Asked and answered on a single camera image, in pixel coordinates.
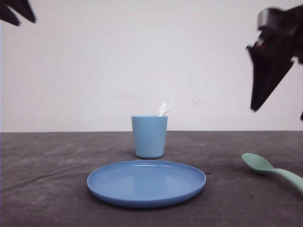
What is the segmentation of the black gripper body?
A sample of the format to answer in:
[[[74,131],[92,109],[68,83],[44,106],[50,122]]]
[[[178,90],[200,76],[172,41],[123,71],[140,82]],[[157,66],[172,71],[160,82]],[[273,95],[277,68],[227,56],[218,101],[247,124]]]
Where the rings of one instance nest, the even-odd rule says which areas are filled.
[[[258,14],[261,31],[257,47],[303,62],[303,6],[282,10],[266,8]]]

